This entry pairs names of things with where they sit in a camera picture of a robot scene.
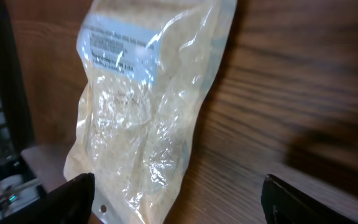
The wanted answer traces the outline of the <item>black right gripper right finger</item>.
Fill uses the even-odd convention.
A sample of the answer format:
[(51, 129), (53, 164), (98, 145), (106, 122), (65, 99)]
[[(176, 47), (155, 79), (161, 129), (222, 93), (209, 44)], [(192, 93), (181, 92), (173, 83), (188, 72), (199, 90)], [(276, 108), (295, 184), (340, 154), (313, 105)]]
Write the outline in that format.
[(265, 176), (261, 204), (267, 223), (356, 224), (272, 174)]

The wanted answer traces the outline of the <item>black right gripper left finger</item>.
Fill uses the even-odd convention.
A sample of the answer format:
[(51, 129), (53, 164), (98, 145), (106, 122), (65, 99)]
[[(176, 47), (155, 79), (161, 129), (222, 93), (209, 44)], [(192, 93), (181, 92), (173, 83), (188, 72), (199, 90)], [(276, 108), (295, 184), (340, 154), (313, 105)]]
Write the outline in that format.
[(80, 174), (0, 224), (87, 224), (94, 200), (95, 177)]

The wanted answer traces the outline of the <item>beige plastic pouch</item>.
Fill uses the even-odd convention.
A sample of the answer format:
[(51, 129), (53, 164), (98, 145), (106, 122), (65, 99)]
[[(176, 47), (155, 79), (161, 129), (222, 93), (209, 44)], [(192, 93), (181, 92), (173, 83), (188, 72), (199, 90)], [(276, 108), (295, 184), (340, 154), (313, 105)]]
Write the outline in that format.
[(64, 176), (95, 176), (104, 223), (162, 223), (178, 197), (233, 0), (96, 0), (76, 49), (88, 82)]

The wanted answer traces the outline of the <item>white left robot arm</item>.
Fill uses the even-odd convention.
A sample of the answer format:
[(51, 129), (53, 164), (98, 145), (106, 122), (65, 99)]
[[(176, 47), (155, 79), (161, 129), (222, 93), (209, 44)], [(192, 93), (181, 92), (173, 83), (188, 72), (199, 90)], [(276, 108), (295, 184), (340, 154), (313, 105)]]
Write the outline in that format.
[(0, 164), (0, 221), (45, 196), (40, 179), (22, 158)]

